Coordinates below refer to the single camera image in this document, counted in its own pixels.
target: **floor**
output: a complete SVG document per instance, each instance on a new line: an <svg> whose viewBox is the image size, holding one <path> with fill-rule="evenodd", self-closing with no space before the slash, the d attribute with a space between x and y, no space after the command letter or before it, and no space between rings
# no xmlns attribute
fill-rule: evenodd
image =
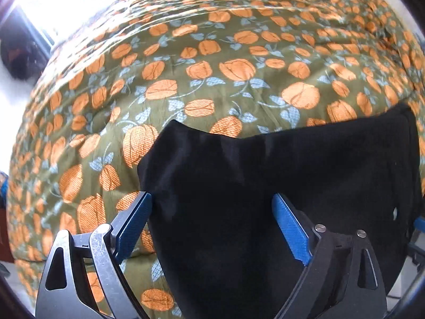
<svg viewBox="0 0 425 319"><path fill-rule="evenodd" d="M35 308L32 306L31 301L26 293L24 286L18 278L18 273L16 272L16 267L12 263L1 262L3 266L10 272L10 276L6 278L9 286L13 289L16 296L21 300L22 304L27 307L27 309L35 315Z"/></svg>
<svg viewBox="0 0 425 319"><path fill-rule="evenodd" d="M425 40L424 35L420 31L417 23L406 10L400 0L386 0L398 14L403 24L411 29L421 40ZM22 121L22 115L25 109L26 102L29 98L29 93L33 86L33 82L20 82L10 77L3 63L0 61L0 131L2 134L2 143L0 144L0 170L9 171L10 154L15 141L15 136ZM418 245L425 249L425 235L420 236ZM13 264L3 263L11 273L7 279L10 286L14 289L22 303L33 312L30 300L26 295L23 286L20 284L18 274ZM406 260L400 276L391 290L392 297L387 298L388 308L391 309L397 299L406 291L416 276L416 267L412 264L409 258Z"/></svg>

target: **black cloth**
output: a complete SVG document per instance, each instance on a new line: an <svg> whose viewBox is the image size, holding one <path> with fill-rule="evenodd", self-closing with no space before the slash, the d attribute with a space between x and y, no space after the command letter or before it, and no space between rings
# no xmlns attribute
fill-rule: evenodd
<svg viewBox="0 0 425 319"><path fill-rule="evenodd" d="M367 232L385 288L422 203L415 117L365 119L234 139L176 121L138 166L149 228L187 319L272 319L302 270L271 212L283 193L313 224ZM394 209L397 218L394 220Z"/></svg>

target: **blue gripper pad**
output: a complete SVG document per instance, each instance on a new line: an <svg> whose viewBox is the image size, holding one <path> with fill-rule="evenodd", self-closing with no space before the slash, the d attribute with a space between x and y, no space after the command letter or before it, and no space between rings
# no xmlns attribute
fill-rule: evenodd
<svg viewBox="0 0 425 319"><path fill-rule="evenodd" d="M279 194L273 196L271 210L294 258L307 266L312 258L309 237L297 217Z"/></svg>
<svg viewBox="0 0 425 319"><path fill-rule="evenodd" d="M423 233L425 233L425 218L419 217L415 221L415 228Z"/></svg>
<svg viewBox="0 0 425 319"><path fill-rule="evenodd" d="M146 193L142 198L142 202L134 210L132 216L129 217L124 228L116 237L114 257L118 264L130 257L151 212L152 196Z"/></svg>

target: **pumpkin print fabric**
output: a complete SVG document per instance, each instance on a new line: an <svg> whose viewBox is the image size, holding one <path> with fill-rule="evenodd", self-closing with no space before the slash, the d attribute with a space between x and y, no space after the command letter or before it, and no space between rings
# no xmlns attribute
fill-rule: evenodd
<svg viewBox="0 0 425 319"><path fill-rule="evenodd" d="M118 0L54 52L16 137L8 231L28 294L59 229L91 232L131 204L172 119L243 138L405 100L425 178L423 63L384 0ZM147 227L121 267L151 318L181 316Z"/></svg>

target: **light blue leaf pattern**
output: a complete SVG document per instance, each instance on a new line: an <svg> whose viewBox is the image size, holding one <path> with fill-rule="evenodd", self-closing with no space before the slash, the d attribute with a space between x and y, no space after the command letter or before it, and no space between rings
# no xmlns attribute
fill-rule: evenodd
<svg viewBox="0 0 425 319"><path fill-rule="evenodd" d="M247 18L242 18L241 19L241 25L242 26L247 26L247 25L249 25L251 22L250 22L250 20L249 19L247 19Z"/></svg>
<svg viewBox="0 0 425 319"><path fill-rule="evenodd" d="M159 40L158 40L158 43L164 43L164 42L167 42L168 41L168 38L167 38L167 36L166 35L162 35L160 38L159 38Z"/></svg>
<svg viewBox="0 0 425 319"><path fill-rule="evenodd" d="M229 115L239 116L239 112L235 108L230 108Z"/></svg>
<svg viewBox="0 0 425 319"><path fill-rule="evenodd" d="M113 152L110 152L105 157L104 162L105 164L111 164L112 160L113 160Z"/></svg>
<svg viewBox="0 0 425 319"><path fill-rule="evenodd" d="M127 72L129 72L130 71L130 67L126 67L126 68L124 68L123 70L121 70L121 72L120 72L120 77L122 77L124 74L126 74Z"/></svg>
<svg viewBox="0 0 425 319"><path fill-rule="evenodd" d="M123 133L127 133L130 128L134 127L133 124L128 124L127 126L122 128Z"/></svg>
<svg viewBox="0 0 425 319"><path fill-rule="evenodd" d="M388 85L388 83L387 83L387 82L384 82L384 81L383 81L383 80L381 80L381 79L376 79L376 82L377 82L379 85L381 85L381 86Z"/></svg>
<svg viewBox="0 0 425 319"><path fill-rule="evenodd" d="M191 33L190 36L197 41L203 40L203 33Z"/></svg>
<svg viewBox="0 0 425 319"><path fill-rule="evenodd" d="M131 45L133 45L133 44L135 44L135 43L137 43L137 42L139 42L139 41L140 41L140 38L139 38L139 37L137 37L137 36L135 36L135 37L133 37L133 38L131 39L130 44L131 44Z"/></svg>
<svg viewBox="0 0 425 319"><path fill-rule="evenodd" d="M142 113L139 113L135 116L135 119L137 121L138 124L143 124L146 122L146 120L149 118L150 116L150 107L148 107L145 111L143 111Z"/></svg>
<svg viewBox="0 0 425 319"><path fill-rule="evenodd" d="M86 130L87 130L89 133L93 133L93 121L92 121L92 122L90 122L90 124L87 124L87 125L86 125Z"/></svg>
<svg viewBox="0 0 425 319"><path fill-rule="evenodd" d="M269 98L275 102L277 105L286 105L286 102L279 96L271 95Z"/></svg>
<svg viewBox="0 0 425 319"><path fill-rule="evenodd" d="M271 51L270 54L272 54L273 56L284 57L279 50Z"/></svg>
<svg viewBox="0 0 425 319"><path fill-rule="evenodd" d="M181 19L171 20L169 24L173 27L179 27L181 26Z"/></svg>
<svg viewBox="0 0 425 319"><path fill-rule="evenodd" d="M160 277L164 275L164 272L162 271L162 267L158 259L156 259L156 261L152 264L152 269L150 274L151 274L152 282L157 281Z"/></svg>
<svg viewBox="0 0 425 319"><path fill-rule="evenodd" d="M186 118L187 118L187 116L186 116L186 114L183 111L179 111L177 113L176 120L178 122L183 122L184 120L186 120Z"/></svg>
<svg viewBox="0 0 425 319"><path fill-rule="evenodd" d="M257 126L258 130L260 131L260 133L262 134L267 134L270 133L270 130L268 127L265 126Z"/></svg>
<svg viewBox="0 0 425 319"><path fill-rule="evenodd" d="M53 164L49 168L50 174L57 174L57 164Z"/></svg>
<svg viewBox="0 0 425 319"><path fill-rule="evenodd" d="M103 169L102 159L100 157L96 158L94 161L89 162L90 168L94 171L101 171Z"/></svg>
<svg viewBox="0 0 425 319"><path fill-rule="evenodd" d="M182 109L182 107L184 107L184 103L182 101L177 101L177 100L168 101L168 111L176 111L178 109Z"/></svg>
<svg viewBox="0 0 425 319"><path fill-rule="evenodd" d="M296 107L290 106L288 110L280 112L280 117L288 121L291 124L291 128L295 128L300 120L300 112Z"/></svg>
<svg viewBox="0 0 425 319"><path fill-rule="evenodd" d="M53 189L53 191L54 191L56 194L60 194L60 191L59 191L59 184L58 184L57 182L55 182L55 183L53 184L52 189Z"/></svg>
<svg viewBox="0 0 425 319"><path fill-rule="evenodd" d="M60 211L61 207L63 205L63 200L59 200L56 202L56 204L53 207L52 213L56 216L57 213Z"/></svg>
<svg viewBox="0 0 425 319"><path fill-rule="evenodd" d="M88 84L89 85L92 85L95 82L96 79L97 79L97 75L96 74L90 75L90 77L88 78Z"/></svg>
<svg viewBox="0 0 425 319"><path fill-rule="evenodd" d="M239 117L239 119L244 123L251 123L257 120L257 118L251 113L244 113L241 117Z"/></svg>
<svg viewBox="0 0 425 319"><path fill-rule="evenodd" d="M207 78L206 81L208 86L215 86L215 85L219 85L219 84L226 84L226 82L220 78L216 78L216 77L209 77Z"/></svg>
<svg viewBox="0 0 425 319"><path fill-rule="evenodd" d="M173 310L171 311L171 314L173 314L174 316L181 317L181 310L180 310L180 307L178 307L177 304L176 304L175 308L173 308Z"/></svg>
<svg viewBox="0 0 425 319"><path fill-rule="evenodd" d="M270 88L270 86L264 81L264 80L262 80L262 79L259 79L259 78L252 78L250 81L249 81L249 84L251 85L251 87L253 88L253 89L261 89L261 88L263 88L263 87L265 87L265 88L267 88L267 89L269 89Z"/></svg>
<svg viewBox="0 0 425 319"><path fill-rule="evenodd" d="M242 44L240 44L240 43L232 43L231 45L230 45L230 47L233 49L233 50L239 50L241 47L242 47Z"/></svg>
<svg viewBox="0 0 425 319"><path fill-rule="evenodd" d="M141 95L142 93L146 92L146 86L136 86L135 87L135 95Z"/></svg>
<svg viewBox="0 0 425 319"><path fill-rule="evenodd" d="M202 83L202 80L195 79L190 82L190 87L199 86Z"/></svg>
<svg viewBox="0 0 425 319"><path fill-rule="evenodd" d="M328 78L328 76L327 76L327 75L321 75L321 76L317 79L317 81L318 81L318 82L325 83L325 84L330 84L330 83L331 83L331 81L329 80L329 78Z"/></svg>
<svg viewBox="0 0 425 319"><path fill-rule="evenodd" d="M131 76L130 78L128 78L128 79L125 81L125 83L126 83L126 84L132 84L132 83L133 83L134 78L135 78L135 75L134 75L134 76Z"/></svg>

